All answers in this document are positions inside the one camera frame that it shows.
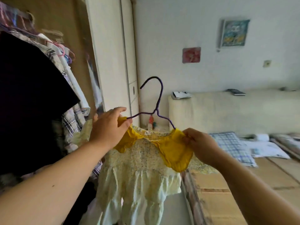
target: black shirt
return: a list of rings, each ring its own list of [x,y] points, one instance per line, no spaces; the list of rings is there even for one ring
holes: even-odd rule
[[[38,47],[0,34],[0,174],[24,175],[62,158],[51,120],[79,102]]]

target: white roll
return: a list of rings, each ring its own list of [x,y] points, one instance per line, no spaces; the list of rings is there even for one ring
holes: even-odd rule
[[[254,134],[254,140],[256,141],[269,141],[269,135],[268,134]]]

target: forearm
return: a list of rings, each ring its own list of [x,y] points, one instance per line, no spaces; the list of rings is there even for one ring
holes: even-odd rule
[[[223,175],[248,224],[299,224],[299,211],[248,168],[224,156],[217,169]]]
[[[87,143],[2,194],[1,224],[61,224],[106,152]]]

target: pink square picture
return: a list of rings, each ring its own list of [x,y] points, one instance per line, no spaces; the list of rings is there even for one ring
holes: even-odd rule
[[[184,48],[182,50],[182,63],[200,62],[201,47]]]

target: blue checkered pillow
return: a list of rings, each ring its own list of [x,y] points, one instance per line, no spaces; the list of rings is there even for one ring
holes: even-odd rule
[[[230,154],[246,166],[257,167],[251,154],[243,147],[239,138],[234,132],[220,132],[210,134],[218,143],[220,148]]]

